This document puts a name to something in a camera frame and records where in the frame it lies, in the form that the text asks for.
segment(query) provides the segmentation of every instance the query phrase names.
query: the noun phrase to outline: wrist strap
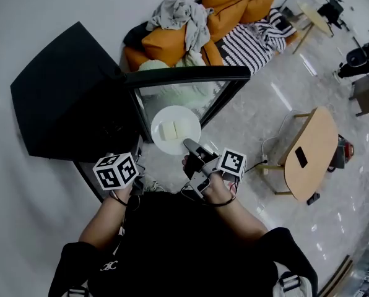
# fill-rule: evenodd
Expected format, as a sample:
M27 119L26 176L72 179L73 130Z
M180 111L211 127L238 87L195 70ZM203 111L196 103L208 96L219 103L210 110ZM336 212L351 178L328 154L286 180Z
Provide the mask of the wrist strap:
M228 205L231 202L233 202L236 198L237 198L237 195L234 195L230 200L224 202L223 204L213 204L212 202L206 202L205 201L205 203L202 203L202 205L208 205L208 206L211 206L211 207L223 207L223 206Z
M112 197L114 200L117 200L120 204L122 204L125 207L128 207L128 204L126 204L125 202L123 202L114 191L110 191L109 192L109 196Z

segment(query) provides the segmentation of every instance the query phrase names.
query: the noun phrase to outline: gray blanket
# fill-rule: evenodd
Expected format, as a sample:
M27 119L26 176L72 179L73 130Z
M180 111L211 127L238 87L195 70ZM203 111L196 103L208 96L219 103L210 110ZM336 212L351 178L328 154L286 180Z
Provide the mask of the gray blanket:
M213 12L213 8L205 9L203 5L195 2L164 0L154 10L152 18L147 23L146 30L152 31L157 27L179 30L187 23L184 38L186 51L193 50L199 53L211 38L207 27L207 19L208 15Z

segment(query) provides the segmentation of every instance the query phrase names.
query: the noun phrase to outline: backpack strap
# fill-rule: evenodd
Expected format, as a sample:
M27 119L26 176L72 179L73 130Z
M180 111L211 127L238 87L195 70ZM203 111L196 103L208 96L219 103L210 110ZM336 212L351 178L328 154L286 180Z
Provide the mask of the backpack strap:
M301 278L292 273L286 266L274 262L278 270L278 281L276 286L280 286L280 291L285 297L300 297L304 296L300 289L302 285Z
M91 293L88 291L88 280L81 286L71 287L62 297L92 297Z

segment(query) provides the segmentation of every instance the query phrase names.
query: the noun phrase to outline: table leg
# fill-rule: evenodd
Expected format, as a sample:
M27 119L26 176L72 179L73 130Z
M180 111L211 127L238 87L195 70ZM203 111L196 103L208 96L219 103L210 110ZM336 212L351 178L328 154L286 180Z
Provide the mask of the table leg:
M305 27L302 28L302 31L304 31L306 28L309 28L310 25L312 24L312 22L310 22L309 24L307 24Z
M307 38L307 35L311 32L311 30L314 27L314 23L312 23L310 25L310 28L308 29L308 31L304 34L304 37L302 38L302 40L299 42L299 44L297 45L295 51L293 52L293 54L295 54L297 52L297 50L301 47L301 45L304 43L305 39Z
M309 116L310 116L309 113L303 113L303 114L295 114L293 117L294 118L307 118Z
M266 170L284 170L283 166L278 166L278 165L258 165L257 168L260 169L266 169Z
M293 195L292 192L290 191L277 191L274 193L277 196L287 196L287 195Z
M299 13L298 15L294 15L293 17L290 18L291 22L297 22L300 20L300 17L303 15L304 13Z

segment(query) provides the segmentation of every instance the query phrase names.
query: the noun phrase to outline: oval wooden table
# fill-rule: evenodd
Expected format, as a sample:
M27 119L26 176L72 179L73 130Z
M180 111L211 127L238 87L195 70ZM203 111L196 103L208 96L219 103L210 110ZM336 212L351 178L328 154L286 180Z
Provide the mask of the oval wooden table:
M337 148L339 133L329 110L320 106L311 113L296 114L307 118L300 132L279 160L279 166L259 165L258 168L283 170L290 192L306 202L318 189Z
M309 29L304 34L303 38L300 40L293 54L295 54L301 45L306 40L308 34L311 32L313 27L317 26L322 32L324 32L327 36L332 37L332 31L329 28L329 25L326 23L325 19L318 13L317 10L310 7L307 3L299 3L298 6L300 10L302 10L303 14L305 14L308 19L311 21Z

